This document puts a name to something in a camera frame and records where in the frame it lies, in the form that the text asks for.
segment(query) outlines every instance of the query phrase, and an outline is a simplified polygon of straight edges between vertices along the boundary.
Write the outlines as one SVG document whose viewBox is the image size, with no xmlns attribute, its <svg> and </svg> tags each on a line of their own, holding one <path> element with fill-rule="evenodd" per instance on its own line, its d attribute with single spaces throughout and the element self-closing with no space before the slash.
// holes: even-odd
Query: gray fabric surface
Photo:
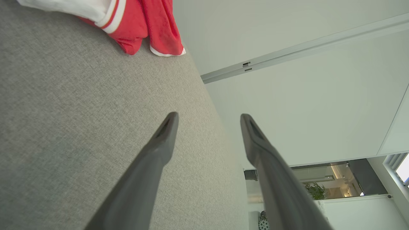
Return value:
<svg viewBox="0 0 409 230">
<path fill-rule="evenodd" d="M 243 170 L 189 54 L 157 57 L 145 41 L 129 56 L 73 16 L 12 0 L 0 18 L 0 229 L 83 229 L 171 111 L 150 229 L 248 229 Z"/>
</svg>

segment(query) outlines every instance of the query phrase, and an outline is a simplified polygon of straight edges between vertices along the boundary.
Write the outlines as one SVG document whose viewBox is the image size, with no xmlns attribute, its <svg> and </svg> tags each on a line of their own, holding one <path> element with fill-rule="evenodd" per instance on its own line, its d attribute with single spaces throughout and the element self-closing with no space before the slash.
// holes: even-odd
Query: black and white patterned object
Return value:
<svg viewBox="0 0 409 230">
<path fill-rule="evenodd" d="M 268 223 L 268 220 L 260 219 L 260 221 L 258 222 L 258 228 L 260 230 L 270 230 L 270 224 Z"/>
</svg>

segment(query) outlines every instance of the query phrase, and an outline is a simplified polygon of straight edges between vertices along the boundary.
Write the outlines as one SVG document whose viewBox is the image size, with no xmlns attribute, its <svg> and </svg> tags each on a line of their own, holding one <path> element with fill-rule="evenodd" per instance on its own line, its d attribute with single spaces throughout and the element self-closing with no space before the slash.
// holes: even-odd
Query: potted plant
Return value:
<svg viewBox="0 0 409 230">
<path fill-rule="evenodd" d="M 304 184 L 308 193 L 314 200 L 323 200 L 327 198 L 327 192 L 324 186 L 319 186 L 316 182 L 311 184 Z"/>
</svg>

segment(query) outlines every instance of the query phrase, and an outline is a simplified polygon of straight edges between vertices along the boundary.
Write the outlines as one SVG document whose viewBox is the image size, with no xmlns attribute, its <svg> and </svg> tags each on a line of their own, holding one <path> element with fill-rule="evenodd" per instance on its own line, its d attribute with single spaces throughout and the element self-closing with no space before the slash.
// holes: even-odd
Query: red cloth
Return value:
<svg viewBox="0 0 409 230">
<path fill-rule="evenodd" d="M 149 35 L 158 52 L 180 55 L 183 46 L 172 11 L 172 0 L 112 0 L 101 22 L 81 19 L 103 29 L 127 54 L 135 54 Z"/>
</svg>

